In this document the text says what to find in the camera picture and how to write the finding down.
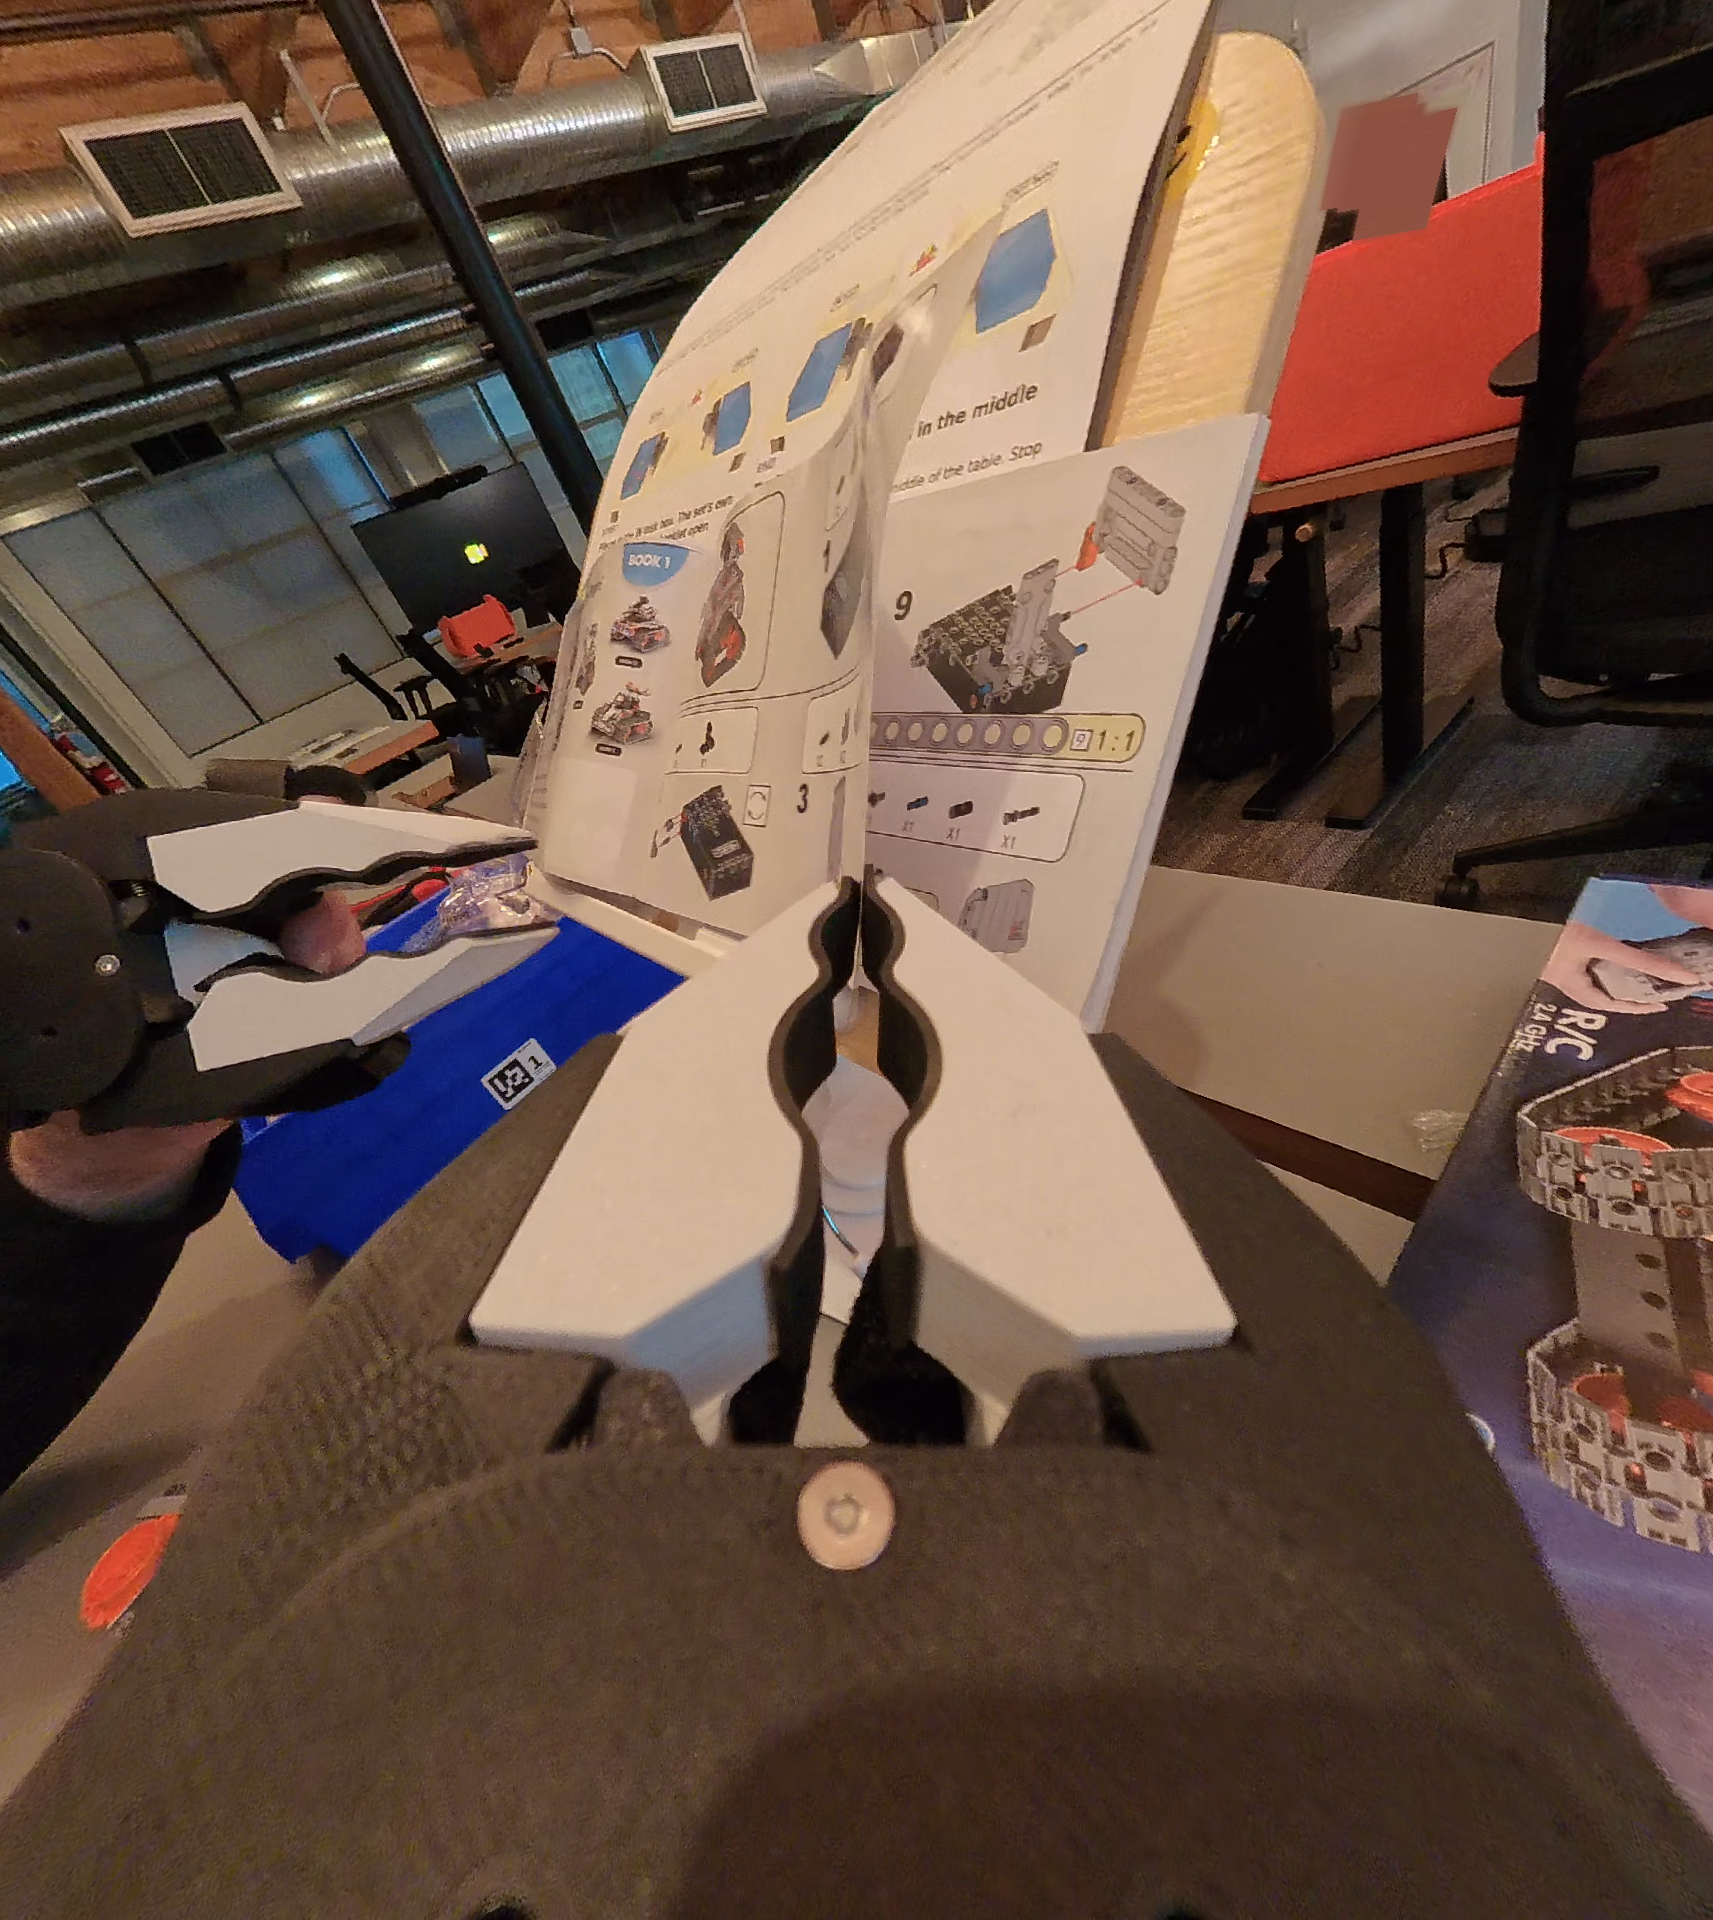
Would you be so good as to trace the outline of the blue toy kit box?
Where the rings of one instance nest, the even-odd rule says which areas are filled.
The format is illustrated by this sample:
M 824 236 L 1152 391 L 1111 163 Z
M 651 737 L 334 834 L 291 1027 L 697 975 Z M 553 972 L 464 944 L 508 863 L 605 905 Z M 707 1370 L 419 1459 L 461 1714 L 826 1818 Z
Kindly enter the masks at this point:
M 1587 884 L 1394 1294 L 1713 1832 L 1713 884 Z

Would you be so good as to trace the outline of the black pillar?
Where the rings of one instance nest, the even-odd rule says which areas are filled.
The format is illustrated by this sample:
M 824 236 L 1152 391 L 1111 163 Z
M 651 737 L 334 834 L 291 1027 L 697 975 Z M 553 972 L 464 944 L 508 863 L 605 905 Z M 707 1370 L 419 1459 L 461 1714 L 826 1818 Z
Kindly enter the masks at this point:
M 431 229 L 436 230 L 582 533 L 593 533 L 602 489 L 600 469 L 436 134 L 380 7 L 324 2 L 322 13 Z

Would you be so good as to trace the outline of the ceiling air vent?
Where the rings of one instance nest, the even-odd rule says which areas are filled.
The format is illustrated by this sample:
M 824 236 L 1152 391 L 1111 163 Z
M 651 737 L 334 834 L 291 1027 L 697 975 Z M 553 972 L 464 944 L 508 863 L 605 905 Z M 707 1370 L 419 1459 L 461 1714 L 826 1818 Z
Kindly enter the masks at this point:
M 295 214 L 301 199 L 245 105 L 64 127 L 60 140 L 133 239 Z
M 702 132 L 760 120 L 768 103 L 743 33 L 639 49 L 669 132 Z

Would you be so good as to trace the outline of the clear plastic bag of parts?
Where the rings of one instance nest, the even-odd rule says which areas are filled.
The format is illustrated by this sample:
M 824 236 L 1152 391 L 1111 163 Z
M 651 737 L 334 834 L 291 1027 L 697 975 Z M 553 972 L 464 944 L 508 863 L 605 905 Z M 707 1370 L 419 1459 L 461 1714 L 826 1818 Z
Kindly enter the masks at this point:
M 447 889 L 364 935 L 367 949 L 417 956 L 458 940 L 535 935 L 546 940 L 563 917 L 531 893 L 531 854 L 512 852 L 456 871 Z

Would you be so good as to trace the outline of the office chair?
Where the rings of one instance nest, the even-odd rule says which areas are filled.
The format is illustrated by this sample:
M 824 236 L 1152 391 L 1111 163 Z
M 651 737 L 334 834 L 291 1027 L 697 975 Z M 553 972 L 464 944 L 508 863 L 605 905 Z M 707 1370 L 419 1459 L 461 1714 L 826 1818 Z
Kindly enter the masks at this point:
M 1496 624 L 1543 729 L 1713 729 L 1713 4 L 1551 4 L 1541 326 L 1524 378 Z M 1499 863 L 1713 844 L 1699 799 L 1470 849 Z

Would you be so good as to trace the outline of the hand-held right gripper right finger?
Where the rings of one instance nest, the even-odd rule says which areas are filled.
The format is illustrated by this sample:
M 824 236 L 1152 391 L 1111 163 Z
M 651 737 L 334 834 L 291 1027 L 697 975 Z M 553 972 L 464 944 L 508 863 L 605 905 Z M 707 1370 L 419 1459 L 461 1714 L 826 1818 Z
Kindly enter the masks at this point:
M 868 1269 L 894 1349 L 977 1398 L 1228 1343 L 1238 1319 L 1080 1020 L 892 879 L 868 884 L 876 1062 L 911 1114 Z

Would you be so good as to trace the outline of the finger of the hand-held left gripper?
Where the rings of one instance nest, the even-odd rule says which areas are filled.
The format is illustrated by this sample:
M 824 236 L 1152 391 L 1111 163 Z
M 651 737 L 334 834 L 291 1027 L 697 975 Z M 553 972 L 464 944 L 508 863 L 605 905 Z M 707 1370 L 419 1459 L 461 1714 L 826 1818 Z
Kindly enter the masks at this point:
M 528 833 L 415 809 L 259 796 L 146 796 L 144 932 L 170 923 L 268 932 L 333 883 L 528 852 Z
M 214 1072 L 322 1045 L 395 1039 L 455 999 L 531 959 L 556 919 L 450 923 L 433 912 L 409 940 L 373 950 L 333 976 L 291 972 L 265 939 L 214 924 L 164 935 L 177 990 L 196 1002 L 188 1041 L 196 1069 Z

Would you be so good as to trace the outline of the person's left hand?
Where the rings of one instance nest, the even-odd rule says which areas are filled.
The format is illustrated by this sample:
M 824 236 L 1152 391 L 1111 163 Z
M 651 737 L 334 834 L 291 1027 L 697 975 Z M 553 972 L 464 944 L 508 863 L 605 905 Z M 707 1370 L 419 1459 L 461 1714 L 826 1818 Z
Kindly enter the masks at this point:
M 231 1131 L 202 1121 L 87 1133 L 76 1112 L 60 1112 L 13 1133 L 4 1159 L 15 1180 L 56 1212 L 98 1225 L 144 1223 L 180 1209 L 209 1150 Z

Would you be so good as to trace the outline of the orange round sticker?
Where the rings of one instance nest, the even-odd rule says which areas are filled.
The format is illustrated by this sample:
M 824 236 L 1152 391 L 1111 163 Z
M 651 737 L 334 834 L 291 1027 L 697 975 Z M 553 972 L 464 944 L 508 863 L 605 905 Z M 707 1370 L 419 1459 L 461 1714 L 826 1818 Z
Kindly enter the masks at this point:
M 146 1502 L 102 1548 L 78 1592 L 76 1619 L 87 1632 L 117 1628 L 146 1592 L 180 1525 L 186 1497 Z

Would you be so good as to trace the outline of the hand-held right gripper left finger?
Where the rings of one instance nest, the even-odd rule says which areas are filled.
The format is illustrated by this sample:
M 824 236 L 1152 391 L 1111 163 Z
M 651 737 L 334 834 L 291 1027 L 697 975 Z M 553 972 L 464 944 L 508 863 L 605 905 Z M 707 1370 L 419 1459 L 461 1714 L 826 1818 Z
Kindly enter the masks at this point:
M 861 924 L 822 884 L 637 1017 L 489 1285 L 485 1347 L 677 1381 L 692 1411 L 807 1373 L 821 1312 L 821 1156 L 802 1107 L 834 1060 Z

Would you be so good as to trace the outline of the silver air duct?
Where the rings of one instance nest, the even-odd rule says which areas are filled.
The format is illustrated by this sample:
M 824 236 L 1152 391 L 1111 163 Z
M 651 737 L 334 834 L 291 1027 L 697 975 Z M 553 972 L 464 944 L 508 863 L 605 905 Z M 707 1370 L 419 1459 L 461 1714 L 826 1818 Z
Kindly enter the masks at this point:
M 436 109 L 476 208 L 821 127 L 904 85 L 929 30 L 748 57 L 648 47 L 599 83 Z M 62 166 L 0 176 L 0 313 L 396 229 L 417 196 L 382 129 L 266 132 L 243 105 L 68 127 Z

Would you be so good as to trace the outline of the black wall monitor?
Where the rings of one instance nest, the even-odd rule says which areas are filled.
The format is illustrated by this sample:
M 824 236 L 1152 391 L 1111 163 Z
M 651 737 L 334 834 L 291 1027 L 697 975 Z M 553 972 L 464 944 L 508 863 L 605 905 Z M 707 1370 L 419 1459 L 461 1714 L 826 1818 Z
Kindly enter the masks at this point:
M 578 565 L 519 462 L 463 469 L 351 531 L 415 634 L 489 597 L 532 621 L 565 619 L 578 592 Z

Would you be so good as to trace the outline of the blue storage bin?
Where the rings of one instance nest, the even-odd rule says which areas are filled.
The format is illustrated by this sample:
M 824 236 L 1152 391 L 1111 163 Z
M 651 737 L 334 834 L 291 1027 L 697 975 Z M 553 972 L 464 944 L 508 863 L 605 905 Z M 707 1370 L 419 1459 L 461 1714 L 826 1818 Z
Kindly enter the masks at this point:
M 401 1069 L 361 1099 L 245 1124 L 237 1191 L 287 1261 L 351 1259 L 398 1209 L 593 1039 L 682 976 L 563 923 L 517 969 L 419 1020 Z

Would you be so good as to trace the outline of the instruction manual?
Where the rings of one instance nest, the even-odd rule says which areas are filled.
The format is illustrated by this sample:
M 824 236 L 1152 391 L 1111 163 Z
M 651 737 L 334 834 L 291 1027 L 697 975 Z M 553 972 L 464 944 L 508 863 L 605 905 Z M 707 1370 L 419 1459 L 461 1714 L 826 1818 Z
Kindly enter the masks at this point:
M 519 809 L 555 901 L 743 940 L 892 879 L 1086 1028 L 1267 439 L 1171 403 L 1212 4 L 994 4 L 724 265 L 609 467 Z

